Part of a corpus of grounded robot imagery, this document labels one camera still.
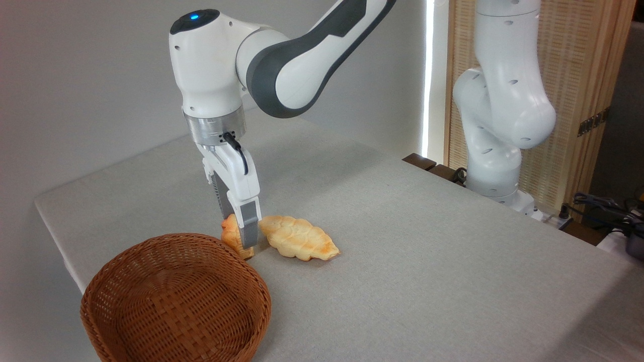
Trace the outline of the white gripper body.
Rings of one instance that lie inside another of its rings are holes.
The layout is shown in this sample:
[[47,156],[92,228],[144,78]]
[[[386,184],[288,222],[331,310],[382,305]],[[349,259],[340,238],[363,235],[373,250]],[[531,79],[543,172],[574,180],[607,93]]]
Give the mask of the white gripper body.
[[237,150],[229,143],[219,146],[196,144],[196,147],[203,156],[202,161],[208,161],[223,179],[228,190],[238,199],[259,197],[260,186],[255,163],[246,149],[242,147]]

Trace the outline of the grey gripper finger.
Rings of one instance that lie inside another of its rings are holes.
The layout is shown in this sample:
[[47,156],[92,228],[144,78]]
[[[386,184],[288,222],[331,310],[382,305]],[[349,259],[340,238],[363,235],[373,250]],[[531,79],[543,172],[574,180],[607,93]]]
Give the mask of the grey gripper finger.
[[208,182],[214,188],[223,220],[225,220],[232,214],[232,204],[227,196],[228,187],[207,160],[203,160],[203,169],[208,178]]
[[234,193],[227,193],[227,216],[235,215],[243,249],[255,247],[260,238],[259,221],[262,214],[257,196],[240,200]]

